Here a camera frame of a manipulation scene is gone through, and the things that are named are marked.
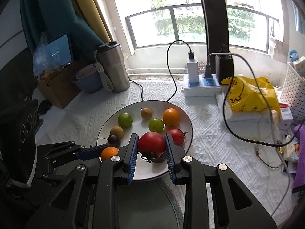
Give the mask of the large orange fruit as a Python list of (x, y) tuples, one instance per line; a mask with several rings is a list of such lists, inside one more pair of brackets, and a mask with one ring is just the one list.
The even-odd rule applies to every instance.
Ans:
[(113, 146), (105, 148), (100, 155), (101, 161), (104, 162), (107, 159), (111, 159), (118, 154), (119, 149)]

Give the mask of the red tomato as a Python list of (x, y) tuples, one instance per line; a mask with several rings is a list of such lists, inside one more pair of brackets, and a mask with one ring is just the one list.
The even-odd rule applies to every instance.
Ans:
[(165, 151), (165, 141), (162, 135), (156, 132), (147, 132), (140, 137), (137, 148), (141, 152), (153, 152), (157, 157), (160, 157)]
[(168, 133), (172, 136), (175, 145), (182, 146), (184, 144), (187, 132), (182, 132), (180, 129), (176, 128), (166, 132), (166, 134)]

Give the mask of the green plum fruit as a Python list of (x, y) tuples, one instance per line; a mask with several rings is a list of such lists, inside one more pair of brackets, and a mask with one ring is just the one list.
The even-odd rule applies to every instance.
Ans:
[(118, 124), (122, 128), (130, 128), (133, 124), (133, 118), (128, 112), (121, 113), (118, 116)]
[(164, 123), (159, 118), (151, 118), (148, 123), (148, 128), (152, 132), (162, 133), (164, 129)]

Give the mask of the small yellow-brown fruit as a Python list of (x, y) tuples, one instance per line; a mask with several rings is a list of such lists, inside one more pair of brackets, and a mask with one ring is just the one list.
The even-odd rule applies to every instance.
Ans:
[(141, 108), (141, 118), (144, 120), (150, 120), (153, 116), (153, 111), (150, 108)]

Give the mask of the dark purple fruit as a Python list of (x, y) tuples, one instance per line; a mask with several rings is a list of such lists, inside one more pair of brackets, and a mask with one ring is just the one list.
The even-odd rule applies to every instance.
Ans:
[(108, 143), (113, 147), (119, 148), (121, 144), (121, 140), (117, 135), (110, 134), (108, 136)]

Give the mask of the brown cardboard box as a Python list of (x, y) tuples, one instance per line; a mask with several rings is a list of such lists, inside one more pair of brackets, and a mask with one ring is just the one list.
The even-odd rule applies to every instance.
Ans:
[(49, 81), (39, 83), (39, 91), (52, 105), (64, 109), (81, 92), (72, 80), (83, 67), (83, 63), (72, 62)]

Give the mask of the blue bowl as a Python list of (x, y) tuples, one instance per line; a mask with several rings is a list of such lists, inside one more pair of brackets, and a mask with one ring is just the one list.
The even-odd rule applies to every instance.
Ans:
[(86, 93), (94, 93), (103, 88), (100, 74), (94, 64), (79, 70), (71, 77), (71, 81)]

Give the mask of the white paper packet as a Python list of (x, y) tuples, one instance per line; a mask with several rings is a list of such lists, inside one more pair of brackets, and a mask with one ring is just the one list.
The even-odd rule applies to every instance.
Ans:
[(261, 112), (238, 112), (233, 111), (228, 103), (225, 102), (224, 111), (223, 111), (223, 102), (224, 102), (225, 93), (216, 94), (217, 104), (219, 108), (219, 118), (221, 122), (224, 122), (223, 115), (227, 122), (271, 122), (269, 111)]

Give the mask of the yellow plastic bag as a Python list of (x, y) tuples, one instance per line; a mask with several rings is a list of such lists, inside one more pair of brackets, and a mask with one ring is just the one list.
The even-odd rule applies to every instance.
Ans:
[(235, 76), (233, 83), (229, 77), (222, 80), (222, 84), (231, 85), (227, 102), (233, 111), (258, 112), (268, 109), (280, 111), (275, 89), (267, 77), (254, 79)]

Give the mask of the tablet screen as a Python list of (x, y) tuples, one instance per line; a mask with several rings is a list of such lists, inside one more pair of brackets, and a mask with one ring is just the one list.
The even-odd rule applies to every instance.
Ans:
[(73, 62), (73, 54), (68, 33), (63, 34), (48, 43), (46, 49), (47, 52), (50, 53), (53, 62), (59, 67), (64, 67)]

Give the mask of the stainless steel tumbler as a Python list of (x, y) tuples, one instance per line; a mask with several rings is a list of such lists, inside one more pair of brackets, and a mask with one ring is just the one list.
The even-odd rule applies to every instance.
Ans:
[(94, 57), (105, 90), (120, 93), (130, 87), (124, 55), (118, 42), (112, 41), (99, 46), (94, 51)]

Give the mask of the small red white box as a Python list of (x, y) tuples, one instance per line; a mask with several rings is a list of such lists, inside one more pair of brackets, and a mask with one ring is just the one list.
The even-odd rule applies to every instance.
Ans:
[(279, 115), (279, 129), (286, 130), (293, 122), (293, 116), (290, 111), (288, 103), (279, 103), (280, 115)]

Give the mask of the white woven basket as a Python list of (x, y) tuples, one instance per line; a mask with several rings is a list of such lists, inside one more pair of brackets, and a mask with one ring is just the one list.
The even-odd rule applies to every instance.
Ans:
[(304, 79), (288, 64), (280, 99), (289, 105), (294, 125), (304, 122), (304, 88)]

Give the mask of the yellow curtain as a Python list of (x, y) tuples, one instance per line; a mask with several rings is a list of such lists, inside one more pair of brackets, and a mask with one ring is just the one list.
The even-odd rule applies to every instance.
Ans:
[(106, 24), (102, 11), (97, 3), (97, 0), (76, 0), (80, 10), (85, 17), (91, 29), (104, 42), (113, 41), (113, 37)]

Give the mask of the teal curtain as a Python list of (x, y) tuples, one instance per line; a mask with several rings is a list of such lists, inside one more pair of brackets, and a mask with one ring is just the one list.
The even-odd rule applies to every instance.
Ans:
[(103, 41), (76, 12), (72, 0), (20, 0), (21, 21), (27, 45), (34, 53), (42, 33), (53, 41), (69, 35), (73, 58), (93, 62), (94, 51)]

